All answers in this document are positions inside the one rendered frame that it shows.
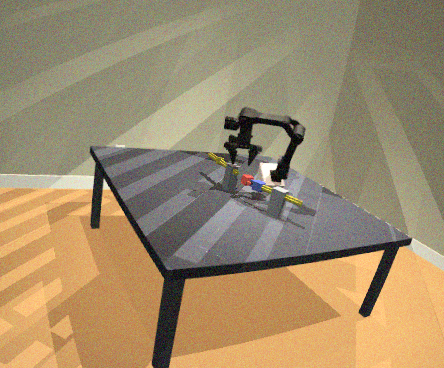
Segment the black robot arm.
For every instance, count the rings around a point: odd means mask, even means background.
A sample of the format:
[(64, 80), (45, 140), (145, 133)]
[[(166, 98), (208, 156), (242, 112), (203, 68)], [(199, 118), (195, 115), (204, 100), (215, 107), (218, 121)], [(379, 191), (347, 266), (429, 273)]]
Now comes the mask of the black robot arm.
[[(298, 145), (303, 141), (306, 128), (288, 116), (284, 117), (277, 114), (262, 113), (250, 107), (244, 107), (237, 118), (226, 116), (224, 128), (231, 130), (240, 128), (240, 131), (252, 133), (253, 125), (258, 123), (283, 127), (291, 138), (285, 154), (283, 156), (280, 155), (278, 158), (277, 169), (270, 170), (271, 180), (281, 182), (281, 179), (287, 179), (291, 158)], [(293, 125), (293, 129), (290, 124)]]

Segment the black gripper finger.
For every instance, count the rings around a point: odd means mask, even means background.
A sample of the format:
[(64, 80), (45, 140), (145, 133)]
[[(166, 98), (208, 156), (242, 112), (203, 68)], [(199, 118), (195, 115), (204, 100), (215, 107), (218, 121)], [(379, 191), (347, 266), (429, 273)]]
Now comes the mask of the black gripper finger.
[(252, 161), (254, 160), (254, 158), (260, 153), (260, 152), (253, 152), (248, 150), (249, 152), (249, 158), (248, 158), (248, 166), (250, 166), (250, 164), (252, 163)]
[(234, 162), (235, 162), (235, 159), (236, 159), (236, 155), (237, 155), (237, 151), (238, 151), (238, 150), (231, 150), (231, 149), (227, 149), (227, 148), (226, 148), (226, 150), (229, 151), (229, 153), (230, 153), (230, 157), (231, 157), (231, 162), (232, 162), (232, 164), (234, 165)]

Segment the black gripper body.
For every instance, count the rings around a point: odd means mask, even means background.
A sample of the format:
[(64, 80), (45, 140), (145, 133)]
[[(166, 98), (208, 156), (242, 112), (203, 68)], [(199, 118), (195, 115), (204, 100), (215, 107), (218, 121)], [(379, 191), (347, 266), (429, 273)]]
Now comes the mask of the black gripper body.
[(251, 137), (253, 137), (251, 132), (240, 131), (238, 135), (239, 135), (238, 144), (233, 142), (225, 142), (224, 147), (231, 150), (242, 148), (242, 149), (250, 149), (250, 151), (253, 152), (262, 152), (263, 149), (262, 146), (250, 144)]

